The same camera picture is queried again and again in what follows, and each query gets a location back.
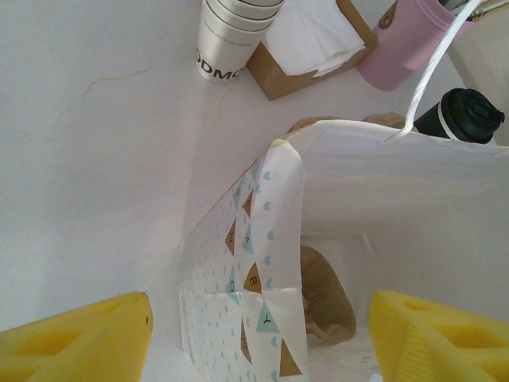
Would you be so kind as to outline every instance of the white rope handle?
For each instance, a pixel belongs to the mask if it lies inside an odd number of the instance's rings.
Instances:
[[[396,134],[391,135],[387,139],[387,142],[402,138],[412,131],[412,129],[414,128],[414,119],[415,113],[417,112],[417,107],[421,102],[422,96],[424,95],[426,86],[428,86],[431,75],[437,68],[438,63],[444,56],[445,52],[447,51],[447,48],[453,42],[454,37],[458,33],[458,30],[460,30],[461,26],[467,20],[468,16],[470,16],[472,11],[475,8],[477,8],[477,6],[482,1],[483,0],[470,0],[467,3],[467,5],[463,8],[463,10],[460,12],[460,14],[458,14],[457,17],[454,19],[453,23],[451,24],[447,32],[445,32],[444,38],[442,39],[442,41],[440,41],[440,44],[438,44],[437,48],[435,49],[435,52],[433,52],[433,55],[429,59],[428,65],[426,66],[424,74],[422,75],[417,87],[415,88],[414,95],[412,97],[412,102],[410,102],[408,112],[406,113],[405,127],[403,127]]]

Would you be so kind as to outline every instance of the yellow plastic object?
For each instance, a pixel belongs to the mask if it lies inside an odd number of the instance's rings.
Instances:
[[[134,292],[0,333],[1,382],[135,382],[152,333]]]
[[[509,324],[392,291],[371,300],[384,382],[509,382]]]

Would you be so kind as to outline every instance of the white paper cup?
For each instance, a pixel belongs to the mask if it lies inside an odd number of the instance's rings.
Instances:
[[[227,7],[234,14],[238,14],[243,18],[252,20],[264,20],[272,18],[283,5],[283,1],[279,0],[278,4],[273,6],[252,6],[241,0],[219,0],[221,4]]]
[[[211,82],[227,84],[244,69],[266,29],[249,32],[218,18],[203,0],[196,61],[200,74]]]
[[[231,12],[226,6],[221,4],[219,0],[204,0],[207,1],[210,9],[214,14],[217,15],[218,18],[226,22],[227,24],[233,26],[234,28],[246,30],[248,32],[258,32],[260,30],[264,30],[276,17],[273,15],[271,18],[266,18],[264,20],[252,20],[250,18],[243,18],[238,14],[234,14]]]
[[[275,6],[281,2],[281,0],[243,0],[246,4],[252,6]]]

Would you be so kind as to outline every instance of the black tumbler lid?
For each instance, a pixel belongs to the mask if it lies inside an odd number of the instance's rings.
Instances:
[[[461,141],[488,143],[505,120],[505,114],[473,89],[456,88],[446,93],[441,105],[444,120]]]

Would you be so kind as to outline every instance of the pink tumbler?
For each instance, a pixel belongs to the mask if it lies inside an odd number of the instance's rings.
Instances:
[[[379,43],[357,65],[361,76],[375,88],[395,90],[425,67],[454,18],[438,0],[397,0],[374,29]],[[466,21],[457,36],[473,25]]]

